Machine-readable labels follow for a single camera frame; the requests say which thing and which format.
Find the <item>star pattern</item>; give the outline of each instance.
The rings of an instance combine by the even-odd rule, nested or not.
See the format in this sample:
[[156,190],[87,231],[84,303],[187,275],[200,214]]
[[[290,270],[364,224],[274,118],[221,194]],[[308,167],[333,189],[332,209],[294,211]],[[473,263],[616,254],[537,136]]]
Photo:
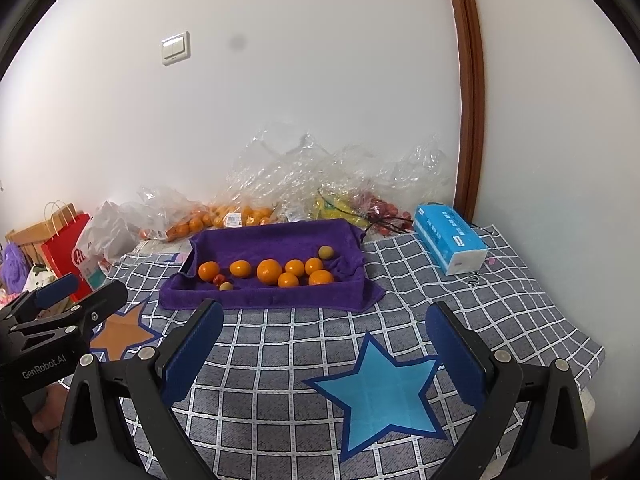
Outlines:
[[344,410],[340,461],[390,431],[446,438],[426,399],[439,365],[437,356],[398,362],[367,332],[353,370],[303,381]]
[[93,352],[104,352],[107,361],[123,359],[129,348],[142,346],[162,337],[162,334],[142,323],[142,311],[149,298],[128,312],[115,312],[102,324],[102,329],[89,344]]

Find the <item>tissue box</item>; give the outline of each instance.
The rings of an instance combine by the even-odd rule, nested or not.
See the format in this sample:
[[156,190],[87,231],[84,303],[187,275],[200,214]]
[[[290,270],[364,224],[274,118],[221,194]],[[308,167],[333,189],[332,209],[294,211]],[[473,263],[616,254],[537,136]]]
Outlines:
[[415,233],[447,276],[475,272],[486,258],[487,247],[460,215],[447,205],[419,205]]

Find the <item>white wall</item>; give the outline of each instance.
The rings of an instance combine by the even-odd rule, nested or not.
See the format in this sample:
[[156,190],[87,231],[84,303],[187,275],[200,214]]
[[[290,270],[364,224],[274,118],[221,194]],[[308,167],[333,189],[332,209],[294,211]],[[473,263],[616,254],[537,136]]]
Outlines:
[[[191,59],[163,66],[184,30]],[[438,133],[455,162],[450,0],[58,0],[0,82],[0,233],[140,184],[210,198],[270,121],[391,158]]]
[[594,463],[640,430],[640,66],[592,0],[478,0],[488,115],[476,221],[494,222],[606,348]]

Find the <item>screw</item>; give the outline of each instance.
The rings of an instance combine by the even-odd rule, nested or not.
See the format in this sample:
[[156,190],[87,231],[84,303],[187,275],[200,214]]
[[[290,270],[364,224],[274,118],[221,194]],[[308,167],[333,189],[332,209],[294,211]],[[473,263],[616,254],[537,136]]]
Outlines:
[[88,366],[91,363],[94,362],[94,355],[93,354],[84,354],[81,358],[80,358],[80,364],[82,366]]
[[156,354],[156,349],[153,348],[152,346],[145,346],[144,348],[141,348],[140,351],[138,352],[138,357],[140,359],[151,359],[154,355]]
[[569,370],[569,363],[564,359],[556,359],[556,368],[566,372]]
[[506,350],[497,350],[494,354],[494,357],[501,363],[508,363],[509,361],[511,361],[511,354]]

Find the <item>checkered tablecloth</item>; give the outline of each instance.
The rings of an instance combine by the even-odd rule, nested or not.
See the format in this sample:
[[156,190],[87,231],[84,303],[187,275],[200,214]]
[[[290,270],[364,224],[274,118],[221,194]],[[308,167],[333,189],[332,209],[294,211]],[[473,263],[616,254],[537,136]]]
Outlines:
[[[519,361],[534,364],[566,359],[584,387],[603,361],[602,347],[562,316],[495,228],[479,233],[490,248],[487,261],[477,274],[461,276],[444,276],[413,235],[364,244],[367,273],[386,294],[362,314],[330,308],[226,311],[222,334],[190,394],[174,405],[214,473],[247,480],[429,478],[474,416],[444,368],[427,396],[447,440],[391,433],[343,463],[341,410],[301,381],[353,367],[365,332],[400,361],[434,354],[424,313],[437,300],[492,349],[508,348]],[[158,305],[162,282],[183,257],[129,254],[110,273],[127,284],[127,308],[148,300],[143,320],[163,335],[190,316]],[[123,408],[143,463],[164,478],[130,400]],[[513,446],[525,408],[514,410],[496,456]]]

